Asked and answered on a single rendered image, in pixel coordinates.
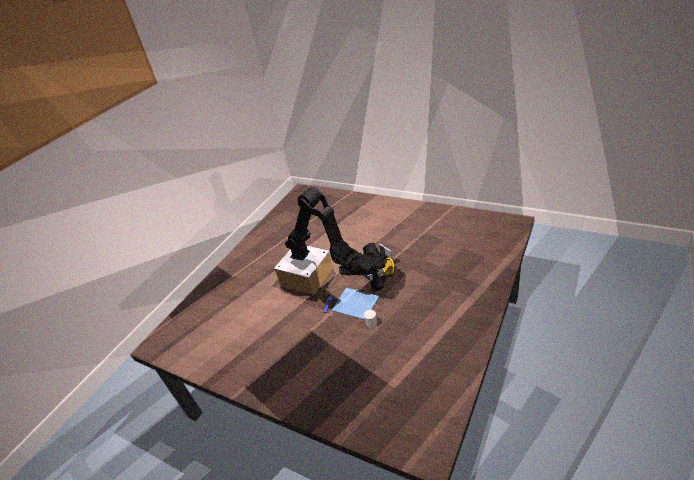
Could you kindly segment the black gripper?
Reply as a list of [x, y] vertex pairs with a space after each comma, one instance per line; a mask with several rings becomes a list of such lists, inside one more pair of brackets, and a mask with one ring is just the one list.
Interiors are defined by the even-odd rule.
[[[372, 252], [372, 251], [378, 251], [375, 243], [369, 243], [363, 247], [364, 255], [371, 256], [370, 252]], [[389, 257], [389, 256], [384, 255], [382, 253], [380, 253], [380, 254], [381, 254], [381, 256], [384, 256], [384, 259]], [[373, 281], [370, 282], [372, 291], [379, 291], [379, 290], [383, 289], [385, 287], [385, 285], [384, 285], [385, 279], [393, 276], [393, 274], [390, 274], [390, 275], [385, 275], [385, 276], [382, 275], [381, 277], [378, 277], [377, 272], [370, 272], [368, 270], [361, 272], [360, 275], [370, 275], [370, 274], [372, 274], [372, 276], [373, 276]], [[358, 275], [358, 276], [360, 276], [360, 275]]]

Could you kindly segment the light blue rectangular mat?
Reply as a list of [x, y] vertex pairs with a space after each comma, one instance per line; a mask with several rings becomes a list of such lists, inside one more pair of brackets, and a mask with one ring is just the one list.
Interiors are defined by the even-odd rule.
[[332, 311], [365, 320], [364, 313], [372, 310], [379, 296], [346, 288]]

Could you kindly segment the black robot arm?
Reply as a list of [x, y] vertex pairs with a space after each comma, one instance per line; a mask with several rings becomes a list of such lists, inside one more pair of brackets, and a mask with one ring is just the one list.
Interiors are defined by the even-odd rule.
[[[319, 201], [324, 206], [322, 210], [314, 208]], [[331, 258], [334, 263], [341, 265], [339, 267], [341, 275], [360, 275], [365, 270], [377, 272], [378, 269], [385, 268], [384, 256], [381, 256], [379, 251], [370, 252], [371, 256], [363, 255], [349, 247], [348, 243], [343, 240], [334, 216], [334, 210], [328, 204], [326, 196], [317, 188], [310, 187], [298, 196], [298, 205], [300, 210], [295, 228], [289, 234], [288, 241], [285, 242], [285, 246], [291, 249], [290, 258], [303, 261], [310, 252], [305, 241], [310, 238], [311, 233], [307, 227], [312, 214], [322, 220], [330, 241]]]

